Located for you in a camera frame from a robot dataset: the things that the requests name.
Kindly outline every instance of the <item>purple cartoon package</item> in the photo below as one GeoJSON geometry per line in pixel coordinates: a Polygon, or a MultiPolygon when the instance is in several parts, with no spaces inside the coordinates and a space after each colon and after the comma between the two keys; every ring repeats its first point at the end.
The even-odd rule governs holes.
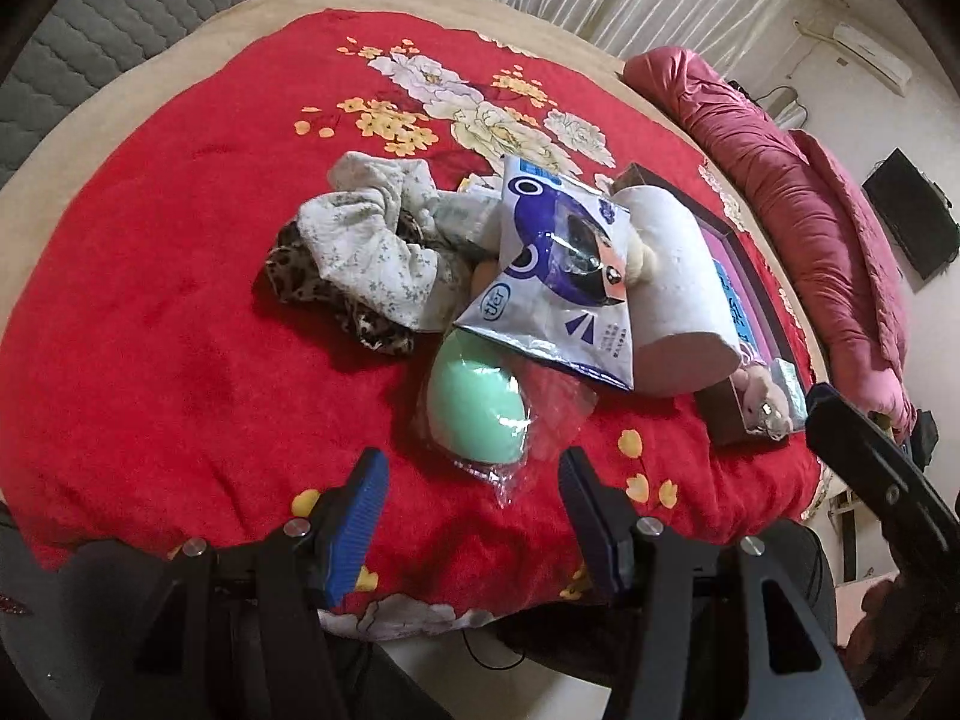
{"type": "Polygon", "coordinates": [[[630,213],[579,181],[507,157],[500,276],[455,324],[630,391],[630,213]]]}

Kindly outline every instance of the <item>tissue roll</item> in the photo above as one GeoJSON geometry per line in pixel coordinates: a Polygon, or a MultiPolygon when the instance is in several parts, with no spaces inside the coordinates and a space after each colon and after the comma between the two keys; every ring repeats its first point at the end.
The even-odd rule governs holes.
{"type": "Polygon", "coordinates": [[[634,390],[667,397],[727,378],[740,365],[739,341],[696,218],[660,187],[629,187],[613,202],[656,255],[652,279],[627,290],[634,390]]]}

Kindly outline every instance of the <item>white wall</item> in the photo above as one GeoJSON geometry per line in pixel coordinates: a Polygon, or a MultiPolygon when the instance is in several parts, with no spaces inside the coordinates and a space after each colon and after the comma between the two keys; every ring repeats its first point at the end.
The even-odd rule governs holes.
{"type": "MultiPolygon", "coordinates": [[[[899,47],[823,0],[791,1],[758,43],[765,47],[751,52],[729,77],[754,97],[781,84],[795,87],[810,112],[804,129],[825,143],[860,183],[876,163],[900,148],[953,200],[954,217],[960,218],[960,98],[954,90],[899,47]],[[800,36],[794,18],[827,35],[839,20],[846,20],[894,49],[914,71],[906,97],[890,91],[837,47],[800,36]],[[770,55],[784,46],[779,61],[771,65],[770,55]],[[769,68],[766,74],[764,67],[769,68]]],[[[894,252],[901,255],[896,245],[894,252]]],[[[919,279],[899,259],[910,314],[906,386],[914,403],[932,410],[937,420],[940,443],[928,478],[952,505],[960,490],[960,349],[954,346],[960,333],[960,262],[914,292],[919,279]]],[[[858,531],[859,573],[868,567],[875,573],[887,570],[889,554],[883,554],[875,520],[861,523],[858,517],[858,531]]]]}

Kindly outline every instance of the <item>gray quilted headboard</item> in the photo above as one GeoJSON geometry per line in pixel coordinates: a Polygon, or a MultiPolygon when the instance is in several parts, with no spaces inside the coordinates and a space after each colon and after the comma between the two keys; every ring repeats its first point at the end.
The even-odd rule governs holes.
{"type": "Polygon", "coordinates": [[[57,0],[0,85],[0,186],[70,111],[243,0],[57,0]]]}

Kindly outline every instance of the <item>pink blanket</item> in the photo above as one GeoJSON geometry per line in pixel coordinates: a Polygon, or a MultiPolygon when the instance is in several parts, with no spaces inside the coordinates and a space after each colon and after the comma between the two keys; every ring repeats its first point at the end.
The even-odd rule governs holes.
{"type": "Polygon", "coordinates": [[[623,79],[741,189],[827,346],[834,386],[861,409],[889,415],[899,435],[912,429],[899,271],[856,182],[815,138],[779,129],[694,52],[635,56],[623,79]]]}

